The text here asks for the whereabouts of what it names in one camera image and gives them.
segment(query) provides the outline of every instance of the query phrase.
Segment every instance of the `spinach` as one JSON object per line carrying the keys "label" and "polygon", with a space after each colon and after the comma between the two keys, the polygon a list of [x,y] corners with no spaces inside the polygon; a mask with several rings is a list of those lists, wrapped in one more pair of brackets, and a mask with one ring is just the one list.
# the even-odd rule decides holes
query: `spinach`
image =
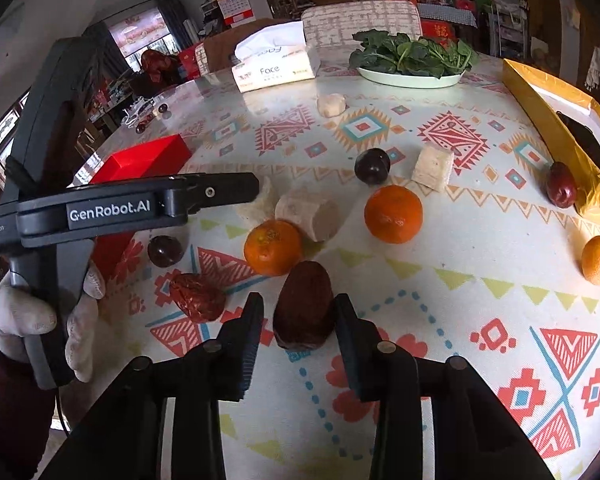
{"label": "spinach", "polygon": [[445,46],[427,38],[411,41],[399,32],[391,36],[386,30],[364,30],[353,35],[363,50],[354,50],[350,68],[366,68],[375,72],[404,75],[457,75],[478,63],[478,55],[464,41],[448,40]]}

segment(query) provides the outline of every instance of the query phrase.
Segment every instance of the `gloved hand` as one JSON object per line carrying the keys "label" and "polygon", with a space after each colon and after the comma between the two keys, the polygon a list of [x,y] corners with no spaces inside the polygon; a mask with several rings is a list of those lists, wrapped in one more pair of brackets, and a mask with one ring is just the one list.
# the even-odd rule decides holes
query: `gloved hand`
{"label": "gloved hand", "polygon": [[[56,327],[56,313],[44,301],[10,285],[10,272],[0,282],[0,352],[8,358],[28,363],[23,337],[51,332]],[[83,383],[93,372],[93,336],[98,320],[98,303],[104,296],[104,279],[90,264],[82,286],[84,292],[75,306],[66,329],[69,339],[64,355],[75,376]]]}

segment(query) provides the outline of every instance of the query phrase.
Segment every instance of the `black cable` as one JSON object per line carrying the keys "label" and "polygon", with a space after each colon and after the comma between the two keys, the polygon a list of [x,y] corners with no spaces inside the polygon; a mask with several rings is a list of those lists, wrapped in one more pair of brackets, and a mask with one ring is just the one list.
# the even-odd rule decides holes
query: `black cable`
{"label": "black cable", "polygon": [[58,409],[58,416],[60,417],[60,424],[64,430],[64,434],[69,437],[69,430],[64,424],[64,415],[62,414],[62,406],[60,405],[60,388],[56,388],[56,408]]}

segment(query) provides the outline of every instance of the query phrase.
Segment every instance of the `person's arm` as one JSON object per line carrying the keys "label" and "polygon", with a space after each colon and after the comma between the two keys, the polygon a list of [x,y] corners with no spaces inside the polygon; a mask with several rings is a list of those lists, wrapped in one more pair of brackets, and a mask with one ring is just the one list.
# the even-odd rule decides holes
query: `person's arm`
{"label": "person's arm", "polygon": [[0,352],[0,460],[17,480],[36,473],[54,413],[54,392],[36,386],[29,364]]}

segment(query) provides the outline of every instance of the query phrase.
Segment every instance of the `tangerine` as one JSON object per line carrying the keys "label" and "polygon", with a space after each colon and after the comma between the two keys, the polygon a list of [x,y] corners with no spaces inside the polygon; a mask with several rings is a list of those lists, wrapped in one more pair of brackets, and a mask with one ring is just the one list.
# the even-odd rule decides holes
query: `tangerine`
{"label": "tangerine", "polygon": [[383,242],[403,244],[422,227],[422,202],[405,187],[381,187],[366,201],[365,224]]}
{"label": "tangerine", "polygon": [[600,236],[594,236],[586,243],[580,264],[585,279],[594,285],[600,285]]}
{"label": "tangerine", "polygon": [[244,259],[258,274],[282,276],[302,260],[302,238],[289,222],[267,220],[249,233]]}

